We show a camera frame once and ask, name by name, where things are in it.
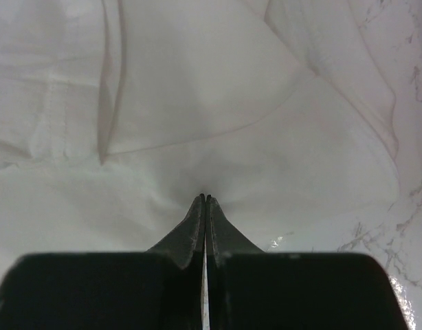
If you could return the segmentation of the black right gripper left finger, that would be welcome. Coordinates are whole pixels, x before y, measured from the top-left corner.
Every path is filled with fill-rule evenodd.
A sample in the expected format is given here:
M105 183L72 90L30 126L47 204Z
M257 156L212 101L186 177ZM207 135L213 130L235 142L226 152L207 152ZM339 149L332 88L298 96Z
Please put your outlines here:
M0 329L201 329L205 197L145 252L26 254L0 284Z

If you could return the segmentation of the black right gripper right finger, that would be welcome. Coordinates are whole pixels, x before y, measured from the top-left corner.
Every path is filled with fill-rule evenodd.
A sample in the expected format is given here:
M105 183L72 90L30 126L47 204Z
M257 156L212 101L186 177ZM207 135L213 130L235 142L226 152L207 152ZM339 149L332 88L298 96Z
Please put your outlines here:
M206 199L212 329L404 329L388 275L366 254L266 253Z

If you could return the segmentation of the white t shirt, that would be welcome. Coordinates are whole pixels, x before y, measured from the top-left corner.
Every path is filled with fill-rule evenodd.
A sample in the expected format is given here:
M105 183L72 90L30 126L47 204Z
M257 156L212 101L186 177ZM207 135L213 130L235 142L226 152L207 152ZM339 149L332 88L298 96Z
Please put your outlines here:
M0 259L389 204L394 104L347 1L0 1Z

